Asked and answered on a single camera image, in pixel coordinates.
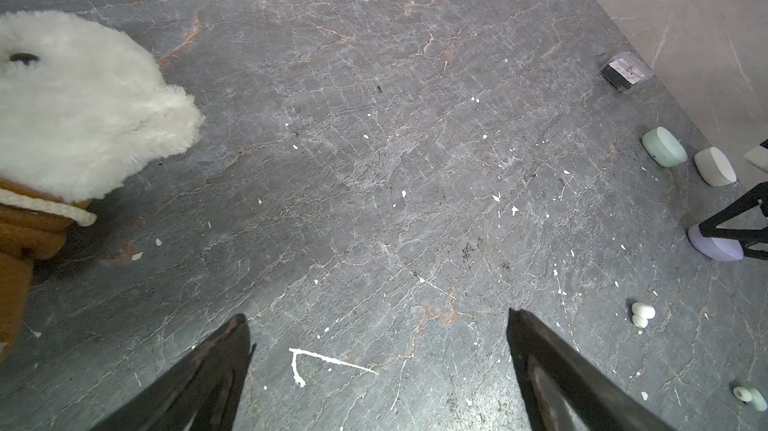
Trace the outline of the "purple earbud charging case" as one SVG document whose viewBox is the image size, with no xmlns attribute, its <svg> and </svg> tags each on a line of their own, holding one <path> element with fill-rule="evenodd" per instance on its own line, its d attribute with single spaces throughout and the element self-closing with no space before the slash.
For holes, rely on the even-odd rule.
<svg viewBox="0 0 768 431">
<path fill-rule="evenodd" d="M 704 237 L 698 225 L 687 230 L 691 245 L 702 255 L 718 262 L 735 262 L 744 259 L 744 250 L 739 241 L 725 238 Z"/>
</svg>

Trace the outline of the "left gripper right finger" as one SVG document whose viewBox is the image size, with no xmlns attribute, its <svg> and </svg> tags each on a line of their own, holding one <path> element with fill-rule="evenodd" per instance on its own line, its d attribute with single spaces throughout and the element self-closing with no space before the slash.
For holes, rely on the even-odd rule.
<svg viewBox="0 0 768 431">
<path fill-rule="evenodd" d="M 533 430 L 669 430 L 527 310 L 508 310 L 506 338 Z"/>
</svg>

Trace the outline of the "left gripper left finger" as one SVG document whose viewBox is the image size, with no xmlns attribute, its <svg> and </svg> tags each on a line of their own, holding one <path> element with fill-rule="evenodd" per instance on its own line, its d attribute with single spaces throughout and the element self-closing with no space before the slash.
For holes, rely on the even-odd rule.
<svg viewBox="0 0 768 431">
<path fill-rule="evenodd" d="M 231 430 L 255 345 L 236 314 L 96 430 Z"/>
</svg>

